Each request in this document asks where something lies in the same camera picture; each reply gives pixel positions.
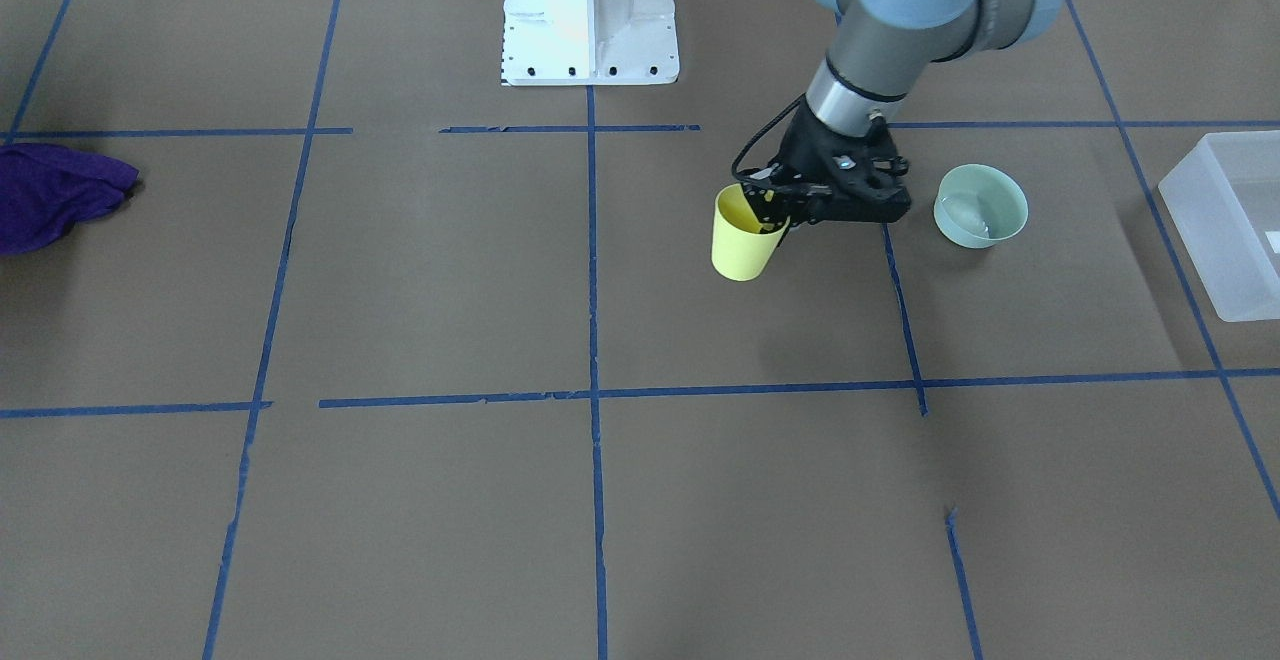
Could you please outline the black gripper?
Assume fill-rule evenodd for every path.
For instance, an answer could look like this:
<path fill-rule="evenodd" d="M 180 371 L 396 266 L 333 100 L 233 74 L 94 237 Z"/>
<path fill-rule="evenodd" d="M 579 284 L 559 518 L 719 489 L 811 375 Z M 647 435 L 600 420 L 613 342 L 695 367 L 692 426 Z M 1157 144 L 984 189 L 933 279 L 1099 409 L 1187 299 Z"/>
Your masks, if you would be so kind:
<path fill-rule="evenodd" d="M 873 116 L 864 136 L 842 136 L 795 98 L 739 151 L 739 162 L 781 122 L 788 122 L 777 153 L 763 168 L 739 168 L 760 237 L 786 237 L 792 226 L 817 223 L 900 221 L 913 206 L 902 177 L 910 162 L 884 118 Z"/>

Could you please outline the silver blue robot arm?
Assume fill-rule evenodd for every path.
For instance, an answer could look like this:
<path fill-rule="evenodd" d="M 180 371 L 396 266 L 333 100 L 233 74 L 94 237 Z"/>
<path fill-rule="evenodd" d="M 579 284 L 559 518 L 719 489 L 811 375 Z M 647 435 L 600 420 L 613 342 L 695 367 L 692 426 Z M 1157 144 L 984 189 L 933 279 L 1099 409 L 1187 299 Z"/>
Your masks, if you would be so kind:
<path fill-rule="evenodd" d="M 1064 0 L 818 0 L 838 28 L 813 81 L 780 113 L 777 153 L 733 165 L 753 233 L 895 223 L 913 203 L 890 122 L 927 67 L 1039 37 Z"/>

